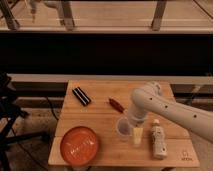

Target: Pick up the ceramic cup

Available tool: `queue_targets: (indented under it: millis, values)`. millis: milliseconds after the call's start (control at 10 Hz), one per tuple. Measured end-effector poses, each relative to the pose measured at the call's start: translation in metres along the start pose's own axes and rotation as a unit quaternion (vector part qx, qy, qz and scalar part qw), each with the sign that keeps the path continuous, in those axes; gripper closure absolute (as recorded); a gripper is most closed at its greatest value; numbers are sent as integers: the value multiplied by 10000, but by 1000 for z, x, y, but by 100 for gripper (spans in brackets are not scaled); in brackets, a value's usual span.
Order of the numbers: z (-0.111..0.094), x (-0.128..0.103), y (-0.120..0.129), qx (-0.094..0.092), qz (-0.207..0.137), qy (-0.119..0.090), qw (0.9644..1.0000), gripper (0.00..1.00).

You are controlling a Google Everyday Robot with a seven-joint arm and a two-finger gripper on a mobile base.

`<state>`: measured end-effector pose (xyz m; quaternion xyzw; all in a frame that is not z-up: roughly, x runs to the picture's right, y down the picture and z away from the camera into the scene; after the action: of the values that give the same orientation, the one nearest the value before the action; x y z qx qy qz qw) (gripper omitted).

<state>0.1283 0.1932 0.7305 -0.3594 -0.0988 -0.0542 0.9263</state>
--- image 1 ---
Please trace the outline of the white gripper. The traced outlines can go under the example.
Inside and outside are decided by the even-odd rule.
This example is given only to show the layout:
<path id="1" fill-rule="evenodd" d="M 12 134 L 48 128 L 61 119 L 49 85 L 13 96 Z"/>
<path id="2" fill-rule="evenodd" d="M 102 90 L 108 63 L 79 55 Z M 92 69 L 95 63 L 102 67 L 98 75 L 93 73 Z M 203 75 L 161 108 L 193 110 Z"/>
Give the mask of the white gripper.
<path id="1" fill-rule="evenodd" d="M 125 115 L 130 123 L 133 126 L 133 143 L 135 146 L 141 144 L 143 128 L 140 127 L 146 120 L 146 115 L 148 111 L 142 108 L 137 107 L 135 104 L 131 104 L 126 110 Z"/>

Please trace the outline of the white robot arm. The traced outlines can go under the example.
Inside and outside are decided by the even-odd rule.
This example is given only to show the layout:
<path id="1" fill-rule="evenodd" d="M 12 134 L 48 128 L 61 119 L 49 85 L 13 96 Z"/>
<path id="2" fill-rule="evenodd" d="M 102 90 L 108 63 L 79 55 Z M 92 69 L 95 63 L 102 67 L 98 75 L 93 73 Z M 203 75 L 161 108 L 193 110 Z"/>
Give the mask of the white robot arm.
<path id="1" fill-rule="evenodd" d="M 141 125 L 153 112 L 213 143 L 213 113 L 164 98 L 158 82 L 146 82 L 135 88 L 131 105 L 125 110 L 129 122 Z"/>

